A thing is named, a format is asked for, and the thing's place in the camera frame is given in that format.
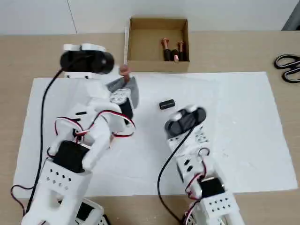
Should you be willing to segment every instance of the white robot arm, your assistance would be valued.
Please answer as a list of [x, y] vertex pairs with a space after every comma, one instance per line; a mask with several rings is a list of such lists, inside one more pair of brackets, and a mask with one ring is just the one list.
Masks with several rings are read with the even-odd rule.
[[56, 139], [52, 142], [40, 174], [29, 212], [21, 225], [107, 225], [103, 208], [84, 199], [92, 169], [110, 148], [112, 136], [131, 136], [131, 89], [109, 91], [96, 71], [109, 73], [113, 59], [105, 48], [91, 45], [65, 45], [61, 64], [93, 54], [92, 59], [74, 64], [66, 78], [81, 78], [89, 100], [75, 105], [55, 121]]
[[174, 154], [185, 191], [195, 201], [186, 212], [183, 224], [244, 225], [225, 177], [210, 154], [210, 140], [203, 124], [205, 118], [203, 108], [188, 106], [175, 113], [165, 125], [172, 152], [194, 128]]

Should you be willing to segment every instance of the wooden table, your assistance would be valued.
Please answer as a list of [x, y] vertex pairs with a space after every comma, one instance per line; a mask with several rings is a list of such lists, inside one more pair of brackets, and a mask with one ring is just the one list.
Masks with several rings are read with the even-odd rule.
[[[64, 43], [86, 42], [105, 46], [116, 63], [123, 62], [124, 34], [0, 37], [0, 218], [3, 225], [16, 225], [21, 220], [21, 210], [9, 190], [33, 78], [54, 75]], [[290, 31], [195, 32], [190, 34], [189, 67], [192, 73], [268, 72], [298, 180], [300, 85], [283, 82], [282, 71], [276, 70], [272, 61], [282, 53], [300, 54], [299, 43], [300, 33]], [[187, 207], [186, 199], [185, 196], [169, 196], [167, 202], [181, 215]], [[113, 225], [176, 224], [157, 196], [99, 197], [96, 201], [104, 206]], [[247, 225], [300, 223], [299, 190], [238, 195], [237, 201]]]

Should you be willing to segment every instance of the scissors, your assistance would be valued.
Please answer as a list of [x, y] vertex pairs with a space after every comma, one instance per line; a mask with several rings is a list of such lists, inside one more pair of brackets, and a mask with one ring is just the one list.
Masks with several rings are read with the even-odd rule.
[[[292, 62], [288, 62], [286, 64], [280, 64], [279, 61], [281, 61], [282, 59], [290, 59], [292, 60]], [[289, 78], [289, 75], [300, 72], [300, 56], [293, 55], [293, 54], [280, 55], [274, 60], [274, 67], [276, 69], [289, 68], [290, 70], [282, 74], [282, 79], [288, 83], [300, 83], [300, 78], [299, 79]]]

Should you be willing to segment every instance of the black cable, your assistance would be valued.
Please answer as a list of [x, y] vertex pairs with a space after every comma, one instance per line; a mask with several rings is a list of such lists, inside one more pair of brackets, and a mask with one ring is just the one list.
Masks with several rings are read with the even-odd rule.
[[193, 132], [194, 128], [196, 126], [193, 126], [190, 131], [187, 133], [187, 135], [182, 139], [182, 141], [179, 143], [179, 145], [175, 148], [175, 150], [172, 152], [172, 154], [169, 156], [169, 158], [166, 160], [165, 164], [163, 165], [162, 169], [159, 172], [158, 175], [158, 179], [157, 179], [157, 192], [158, 192], [158, 197], [162, 203], [162, 205], [165, 207], [165, 209], [174, 217], [174, 219], [176, 219], [179, 223], [182, 222], [181, 219], [179, 219], [173, 212], [172, 210], [166, 205], [166, 203], [164, 202], [161, 193], [160, 193], [160, 178], [166, 168], [166, 166], [168, 165], [168, 163], [171, 161], [171, 159], [173, 158], [173, 156], [176, 154], [176, 152], [179, 150], [179, 148], [183, 145], [183, 143], [186, 141], [186, 139], [190, 136], [190, 134]]
[[78, 61], [81, 61], [83, 59], [86, 59], [88, 57], [90, 57], [91, 55], [88, 55], [88, 56], [84, 56], [84, 57], [81, 57], [81, 58], [78, 58], [76, 60], [74, 60], [73, 62], [71, 62], [66, 68], [61, 68], [57, 73], [56, 75], [52, 78], [52, 80], [50, 81], [50, 83], [48, 84], [48, 86], [46, 87], [45, 89], [45, 92], [43, 94], [43, 99], [42, 99], [42, 107], [41, 107], [41, 121], [40, 121], [40, 152], [39, 152], [39, 163], [38, 163], [38, 169], [37, 169], [37, 175], [36, 175], [36, 178], [35, 178], [35, 181], [34, 181], [34, 185], [33, 185], [33, 189], [32, 189], [32, 192], [31, 192], [31, 195], [30, 195], [30, 199], [28, 201], [28, 205], [27, 205], [27, 208], [26, 208], [26, 213], [29, 211], [30, 207], [31, 207], [31, 204], [32, 204], [32, 201], [33, 201], [33, 196], [34, 196], [34, 193], [36, 191], [36, 188], [37, 188], [37, 184], [38, 184], [38, 178], [39, 178], [39, 175], [41, 173], [41, 169], [42, 169], [42, 160], [43, 160], [43, 123], [44, 123], [44, 107], [45, 107], [45, 99], [46, 99], [46, 95], [50, 89], [50, 87], [52, 86], [52, 84], [54, 83], [54, 81], [60, 76], [60, 74], [67, 68], [69, 68], [70, 66], [72, 66], [74, 63], [78, 62]]

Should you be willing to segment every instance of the cardboard box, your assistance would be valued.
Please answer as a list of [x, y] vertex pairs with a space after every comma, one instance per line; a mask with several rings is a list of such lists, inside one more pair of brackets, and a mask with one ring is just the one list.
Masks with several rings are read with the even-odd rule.
[[[164, 61], [162, 38], [169, 39], [170, 50], [185, 42], [186, 61]], [[188, 70], [188, 20], [170, 17], [135, 16], [130, 19], [127, 63], [135, 72], [172, 72]]]

